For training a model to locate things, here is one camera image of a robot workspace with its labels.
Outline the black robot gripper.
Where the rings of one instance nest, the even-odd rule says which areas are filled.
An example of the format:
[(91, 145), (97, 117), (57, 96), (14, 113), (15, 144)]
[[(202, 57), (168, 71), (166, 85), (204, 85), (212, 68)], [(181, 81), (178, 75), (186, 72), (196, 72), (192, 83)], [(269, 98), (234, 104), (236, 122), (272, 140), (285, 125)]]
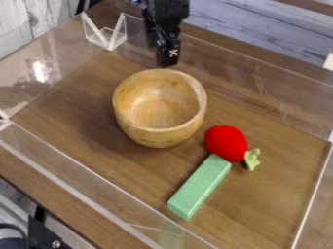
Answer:
[(190, 14), (190, 0), (145, 0), (146, 8), (142, 11), (146, 28), (147, 47), (157, 47), (157, 61), (161, 68), (178, 63), (181, 42), (177, 39), (181, 33), (181, 22)]

